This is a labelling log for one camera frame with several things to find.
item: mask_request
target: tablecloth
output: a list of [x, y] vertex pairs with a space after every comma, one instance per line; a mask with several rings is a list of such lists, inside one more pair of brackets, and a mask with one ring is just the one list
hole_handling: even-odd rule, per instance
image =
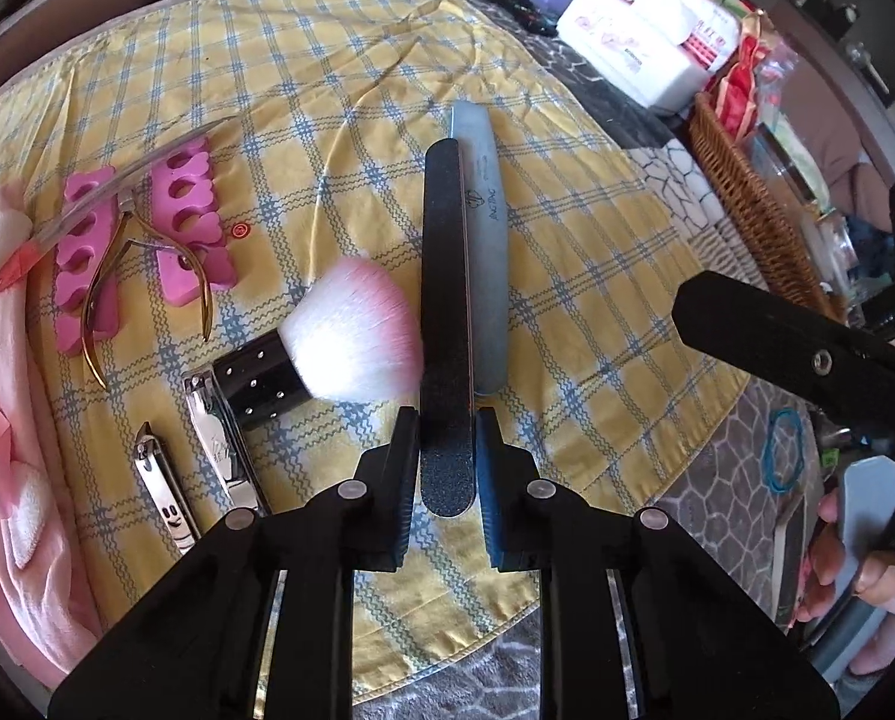
[[[0, 95], [0, 182], [22, 177], [36, 223], [62, 179], [123, 166], [193, 125], [211, 137], [238, 286], [209, 343], [195, 305], [164, 304], [153, 257], [129, 255], [122, 327], [99, 346], [110, 391], [55, 349], [52, 269], [29, 282], [29, 333], [57, 418], [92, 589], [112, 623], [174, 555], [130, 462], [150, 420], [202, 526], [223, 503], [187, 424], [185, 370], [282, 319], [342, 254], [420, 295], [425, 148], [452, 100], [489, 107], [510, 205], [511, 378], [489, 401], [509, 442], [593, 504], [633, 511], [669, 485], [734, 405], [737, 370], [686, 349], [670, 322], [698, 271], [627, 157], [515, 39], [463, 0], [191, 0], [53, 56]], [[347, 477], [397, 404], [312, 402], [249, 436], [276, 511]], [[457, 659], [518, 620], [537, 587], [489, 569], [479, 512], [417, 504], [406, 564], [355, 580], [355, 696]]]

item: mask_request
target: white box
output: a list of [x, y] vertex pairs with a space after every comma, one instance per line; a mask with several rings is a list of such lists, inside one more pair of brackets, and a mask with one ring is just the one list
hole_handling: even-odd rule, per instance
[[710, 81], [680, 46], [624, 0], [573, 0], [558, 20], [558, 36], [645, 108], [683, 110]]
[[624, 0], [641, 18], [684, 46], [705, 70], [717, 73], [740, 41], [740, 23], [713, 0]]

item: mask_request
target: pink and white brush bristles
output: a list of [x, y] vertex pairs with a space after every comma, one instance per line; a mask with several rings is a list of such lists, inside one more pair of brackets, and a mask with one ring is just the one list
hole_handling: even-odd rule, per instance
[[417, 391], [418, 321], [378, 264], [345, 257], [318, 279], [278, 335], [313, 397], [370, 403]]

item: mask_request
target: pink towel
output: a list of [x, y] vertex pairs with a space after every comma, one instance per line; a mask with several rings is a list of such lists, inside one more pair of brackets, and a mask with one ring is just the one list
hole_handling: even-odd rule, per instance
[[[31, 233], [20, 186], [0, 189], [0, 266]], [[101, 627], [54, 420], [24, 327], [23, 283], [0, 293], [0, 640], [55, 688]]]

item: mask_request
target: white container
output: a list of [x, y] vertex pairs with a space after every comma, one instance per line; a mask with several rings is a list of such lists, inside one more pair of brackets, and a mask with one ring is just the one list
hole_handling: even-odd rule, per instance
[[708, 85], [710, 74], [624, 0], [573, 0], [558, 36], [628, 97], [671, 115]]

